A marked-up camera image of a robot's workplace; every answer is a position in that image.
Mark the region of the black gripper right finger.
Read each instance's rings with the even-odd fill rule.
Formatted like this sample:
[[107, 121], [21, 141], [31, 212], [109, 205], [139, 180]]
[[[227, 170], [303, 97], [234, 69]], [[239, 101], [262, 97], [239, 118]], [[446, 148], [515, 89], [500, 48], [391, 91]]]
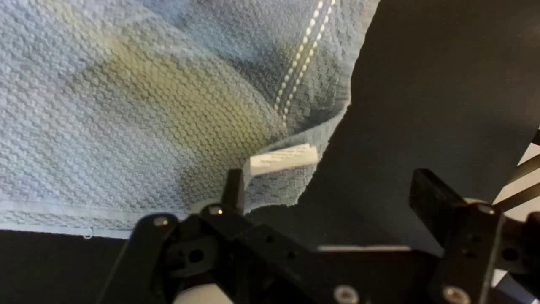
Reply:
[[416, 168], [409, 204], [445, 248], [429, 281], [438, 304], [488, 304], [497, 270], [540, 297], [539, 217], [509, 217], [485, 202], [467, 202], [429, 168]]

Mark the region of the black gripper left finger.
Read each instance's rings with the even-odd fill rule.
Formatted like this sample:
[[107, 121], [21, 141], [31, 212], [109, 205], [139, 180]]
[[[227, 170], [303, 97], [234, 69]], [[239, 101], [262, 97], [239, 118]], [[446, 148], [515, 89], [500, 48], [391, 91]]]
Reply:
[[244, 216], [245, 177], [229, 172], [224, 195], [178, 219], [149, 214], [136, 224], [97, 304], [186, 304], [215, 283], [234, 304], [362, 304], [345, 265], [310, 251]]

